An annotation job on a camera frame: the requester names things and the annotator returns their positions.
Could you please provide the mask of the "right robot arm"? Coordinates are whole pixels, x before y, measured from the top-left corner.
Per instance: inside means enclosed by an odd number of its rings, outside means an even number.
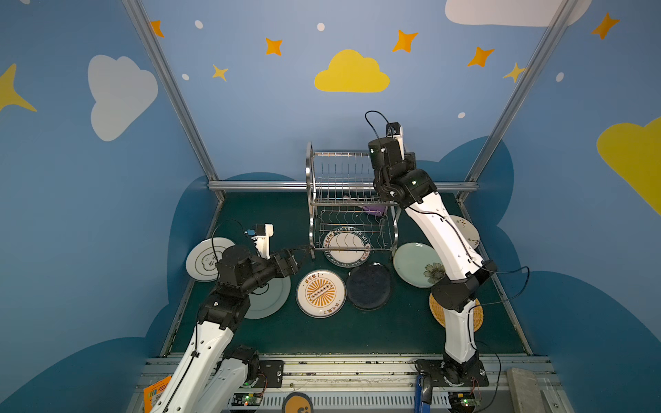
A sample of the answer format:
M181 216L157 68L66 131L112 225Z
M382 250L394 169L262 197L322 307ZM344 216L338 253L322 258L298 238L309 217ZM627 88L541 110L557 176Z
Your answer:
M475 293L497 266L468 244L449 217L437 186L417 167L415 154L403 152L399 139L374 139L368 144L368 153L375 172L375 191L406 211L444 266L446 276L431 288L445 319L443 379L449 385L464 385L480 377L482 368L474 343Z

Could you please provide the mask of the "plain pale green plate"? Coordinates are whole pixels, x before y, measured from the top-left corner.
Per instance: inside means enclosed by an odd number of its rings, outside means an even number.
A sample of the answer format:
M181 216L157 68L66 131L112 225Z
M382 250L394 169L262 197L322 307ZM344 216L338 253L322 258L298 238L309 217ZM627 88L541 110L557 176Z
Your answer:
M249 295L251 306L244 317L257 320L275 314L287 302L290 290L289 278L270 280L265 286L257 288Z

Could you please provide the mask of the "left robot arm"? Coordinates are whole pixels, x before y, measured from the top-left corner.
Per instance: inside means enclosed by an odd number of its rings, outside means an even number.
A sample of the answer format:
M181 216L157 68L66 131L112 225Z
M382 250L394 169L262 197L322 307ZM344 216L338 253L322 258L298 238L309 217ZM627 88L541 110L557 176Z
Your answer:
M284 249L268 258L242 245L223 252L216 263L218 280L201 304L189 346L154 412L220 412L240 387L256 379L258 352L239 346L228 353L227 347L250 309L250 294L275 278L297 274L301 262L295 254L310 249Z

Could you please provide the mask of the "white cloud motif plate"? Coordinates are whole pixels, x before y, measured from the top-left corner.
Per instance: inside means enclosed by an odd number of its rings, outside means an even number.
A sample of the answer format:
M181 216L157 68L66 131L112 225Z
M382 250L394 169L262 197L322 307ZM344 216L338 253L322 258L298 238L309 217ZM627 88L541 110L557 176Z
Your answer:
M234 246L234 242L225 237L214 237L200 242L189 253L186 270L190 277L198 282L215 282L218 277L217 261L224 251Z

